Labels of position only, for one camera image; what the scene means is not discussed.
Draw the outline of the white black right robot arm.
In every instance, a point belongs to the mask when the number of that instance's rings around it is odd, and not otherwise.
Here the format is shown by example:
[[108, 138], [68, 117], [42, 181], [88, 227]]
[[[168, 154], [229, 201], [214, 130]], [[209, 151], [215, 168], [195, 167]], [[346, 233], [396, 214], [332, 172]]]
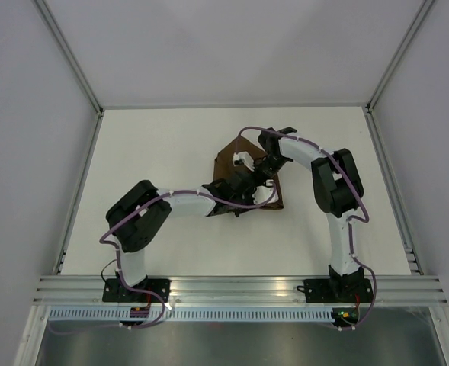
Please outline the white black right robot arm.
[[331, 258], [326, 279], [306, 278], [297, 287], [307, 303], [369, 303], [373, 300], [370, 280], [354, 257], [352, 220], [358, 218], [364, 194], [354, 158], [348, 149], [328, 152], [302, 138], [292, 127], [264, 129], [258, 142], [272, 162], [292, 161], [309, 169], [317, 206], [326, 214]]

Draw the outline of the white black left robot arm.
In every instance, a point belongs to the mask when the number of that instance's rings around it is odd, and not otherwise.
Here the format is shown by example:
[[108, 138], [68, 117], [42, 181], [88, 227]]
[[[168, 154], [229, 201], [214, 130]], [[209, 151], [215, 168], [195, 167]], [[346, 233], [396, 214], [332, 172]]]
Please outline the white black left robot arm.
[[131, 188], [105, 215], [107, 236], [116, 239], [117, 270], [122, 282], [120, 293], [131, 302], [146, 295], [146, 247], [169, 218], [236, 215], [270, 201], [274, 188], [256, 182], [249, 174], [236, 173], [195, 189], [157, 188], [142, 180]]

